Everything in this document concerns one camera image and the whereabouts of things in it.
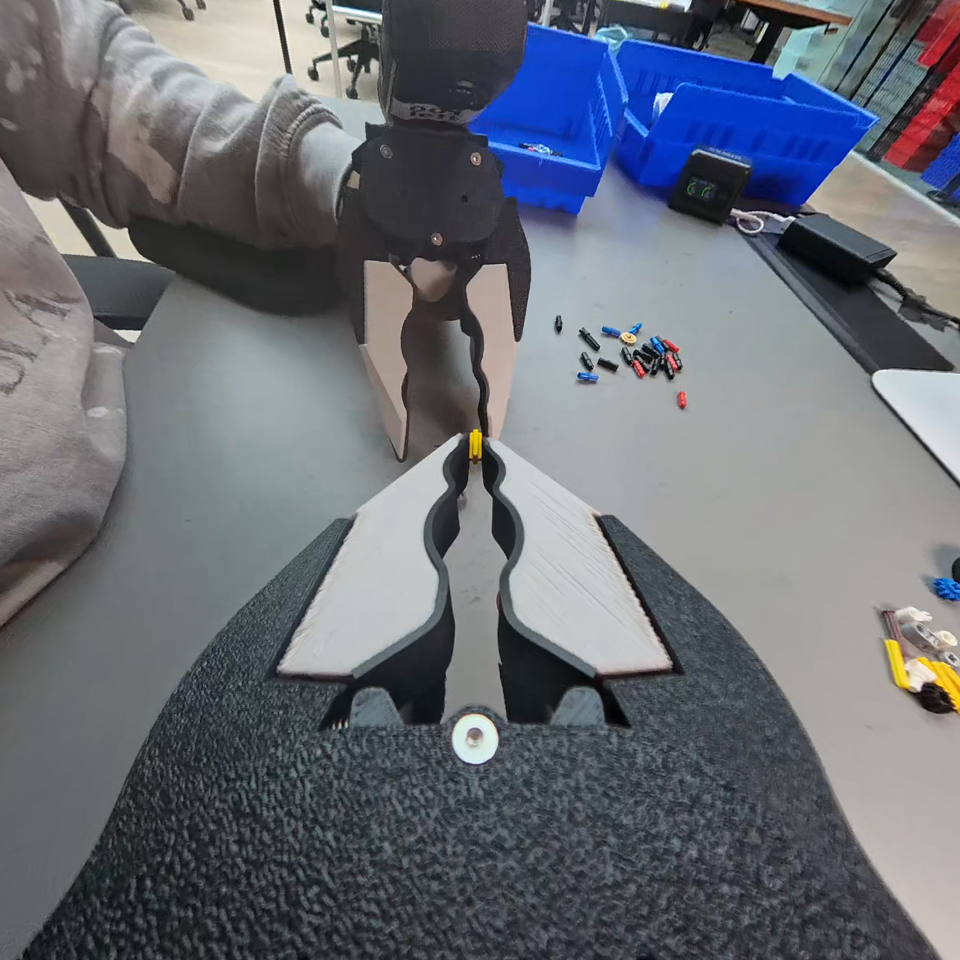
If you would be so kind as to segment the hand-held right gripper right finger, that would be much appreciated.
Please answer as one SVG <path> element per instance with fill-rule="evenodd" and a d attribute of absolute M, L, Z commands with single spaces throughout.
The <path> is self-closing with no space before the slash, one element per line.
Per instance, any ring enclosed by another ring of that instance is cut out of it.
<path fill-rule="evenodd" d="M 484 440 L 482 467 L 491 532 L 505 557 L 498 595 L 510 630 L 588 678 L 670 671 L 666 644 L 600 513 L 500 440 Z"/>

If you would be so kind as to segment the grey desk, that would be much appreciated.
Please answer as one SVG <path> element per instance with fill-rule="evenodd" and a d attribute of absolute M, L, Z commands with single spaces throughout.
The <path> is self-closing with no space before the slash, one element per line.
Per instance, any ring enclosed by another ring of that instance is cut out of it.
<path fill-rule="evenodd" d="M 958 958 L 958 717 L 894 687 L 876 612 L 916 606 L 958 631 L 924 582 L 958 554 L 958 486 L 736 231 L 612 166 L 579 216 L 521 213 L 532 289 L 503 442 L 738 630 L 873 866 Z M 680 347 L 681 374 L 576 382 L 575 332 L 634 322 Z M 336 309 L 272 316 L 177 278 L 125 375 L 126 472 L 102 534 L 2 632 L 2 958 L 65 894 L 204 647 L 409 468 Z"/>

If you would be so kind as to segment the long blue plastic bin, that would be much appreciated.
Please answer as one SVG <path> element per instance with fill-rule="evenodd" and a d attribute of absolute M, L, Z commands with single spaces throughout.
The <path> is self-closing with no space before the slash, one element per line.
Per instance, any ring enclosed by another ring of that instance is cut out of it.
<path fill-rule="evenodd" d="M 834 91 L 765 65 L 639 40 L 616 61 L 628 94 L 616 161 L 663 195 L 690 153 L 708 146 L 752 160 L 747 197 L 800 207 L 877 123 Z M 674 96 L 651 126 L 665 91 Z"/>

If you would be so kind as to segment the black charger with green display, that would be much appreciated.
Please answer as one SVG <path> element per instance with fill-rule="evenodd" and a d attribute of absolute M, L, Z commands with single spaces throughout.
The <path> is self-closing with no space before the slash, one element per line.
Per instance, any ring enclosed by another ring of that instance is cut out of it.
<path fill-rule="evenodd" d="M 672 188 L 670 210 L 724 225 L 754 172 L 750 157 L 709 146 L 690 152 Z"/>

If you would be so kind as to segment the black power adapter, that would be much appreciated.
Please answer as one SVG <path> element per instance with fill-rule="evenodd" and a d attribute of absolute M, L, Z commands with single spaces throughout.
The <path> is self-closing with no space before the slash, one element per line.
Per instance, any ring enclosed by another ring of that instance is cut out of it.
<path fill-rule="evenodd" d="M 798 216 L 780 235 L 777 246 L 846 285 L 872 281 L 897 256 L 893 247 L 825 213 Z"/>

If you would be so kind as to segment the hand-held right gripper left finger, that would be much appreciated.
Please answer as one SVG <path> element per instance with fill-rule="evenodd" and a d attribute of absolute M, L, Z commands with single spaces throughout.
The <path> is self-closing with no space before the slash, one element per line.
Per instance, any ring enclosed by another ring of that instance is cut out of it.
<path fill-rule="evenodd" d="M 455 435 L 355 513 L 295 627 L 277 674 L 361 680 L 427 640 L 450 599 L 468 434 Z"/>

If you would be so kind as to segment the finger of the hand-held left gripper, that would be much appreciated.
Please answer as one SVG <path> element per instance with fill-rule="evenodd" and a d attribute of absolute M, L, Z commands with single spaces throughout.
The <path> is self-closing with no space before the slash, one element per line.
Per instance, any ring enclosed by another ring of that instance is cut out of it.
<path fill-rule="evenodd" d="M 471 369 L 479 389 L 479 426 L 484 436 L 498 440 L 519 351 L 506 265 L 484 265 L 465 284 L 460 323 L 470 340 Z"/>
<path fill-rule="evenodd" d="M 366 260 L 363 283 L 364 332 L 359 351 L 394 455 L 398 461 L 405 461 L 409 444 L 404 386 L 408 365 L 402 332 L 414 306 L 414 289 L 405 273 L 386 261 Z"/>

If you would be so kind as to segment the pile of small connector pins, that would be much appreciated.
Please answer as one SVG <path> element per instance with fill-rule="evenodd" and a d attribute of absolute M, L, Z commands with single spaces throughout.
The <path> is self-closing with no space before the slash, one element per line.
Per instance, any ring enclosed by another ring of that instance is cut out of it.
<path fill-rule="evenodd" d="M 633 348 L 619 341 L 620 334 L 627 330 L 637 338 Z M 628 326 L 604 323 L 596 329 L 579 327 L 575 332 L 581 347 L 573 374 L 576 382 L 595 385 L 604 377 L 616 377 L 623 372 L 640 381 L 656 377 L 674 381 L 684 368 L 681 348 L 666 336 L 655 332 L 645 335 L 645 331 L 641 321 Z"/>

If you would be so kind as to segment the black office chair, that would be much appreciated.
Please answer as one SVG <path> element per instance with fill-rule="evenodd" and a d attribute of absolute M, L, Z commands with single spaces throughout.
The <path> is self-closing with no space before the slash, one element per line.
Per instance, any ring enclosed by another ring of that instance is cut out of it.
<path fill-rule="evenodd" d="M 113 331 L 142 331 L 174 271 L 152 261 L 120 258 L 88 210 L 61 199 L 61 206 L 90 246 L 91 255 L 64 254 L 94 318 Z"/>
<path fill-rule="evenodd" d="M 337 96 L 357 101 L 377 78 L 382 2 L 310 1 L 305 19 L 326 43 L 306 67 L 308 81 L 329 80 Z"/>

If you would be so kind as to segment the stacks of coloured storage bins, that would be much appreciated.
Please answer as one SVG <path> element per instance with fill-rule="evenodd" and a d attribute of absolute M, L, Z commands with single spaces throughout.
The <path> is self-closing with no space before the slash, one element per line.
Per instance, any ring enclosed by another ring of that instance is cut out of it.
<path fill-rule="evenodd" d="M 849 99 L 876 122 L 856 151 L 958 210 L 959 3 L 886 2 L 860 55 Z"/>

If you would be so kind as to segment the person's left forearm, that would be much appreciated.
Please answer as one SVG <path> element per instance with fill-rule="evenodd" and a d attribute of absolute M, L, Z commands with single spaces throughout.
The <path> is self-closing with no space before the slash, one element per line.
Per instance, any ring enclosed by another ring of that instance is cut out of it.
<path fill-rule="evenodd" d="M 339 234 L 359 140 L 292 78 L 259 101 L 178 59 L 97 84 L 77 198 L 104 222 L 197 226 L 260 249 Z"/>

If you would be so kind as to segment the wooden top table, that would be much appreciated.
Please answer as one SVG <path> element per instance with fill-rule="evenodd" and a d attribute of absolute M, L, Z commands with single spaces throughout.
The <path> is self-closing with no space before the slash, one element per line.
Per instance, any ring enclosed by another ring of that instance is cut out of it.
<path fill-rule="evenodd" d="M 789 1 L 737 1 L 746 11 L 764 25 L 762 36 L 753 47 L 750 63 L 765 65 L 771 56 L 782 32 L 808 30 L 823 27 L 835 30 L 850 26 L 854 18 L 834 10 L 825 10 L 799 2 Z"/>

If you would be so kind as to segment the white book stand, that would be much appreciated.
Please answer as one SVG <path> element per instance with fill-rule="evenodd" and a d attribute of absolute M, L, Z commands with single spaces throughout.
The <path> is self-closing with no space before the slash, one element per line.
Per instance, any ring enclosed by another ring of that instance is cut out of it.
<path fill-rule="evenodd" d="M 944 471 L 959 482 L 959 373 L 887 368 L 871 385 Z"/>

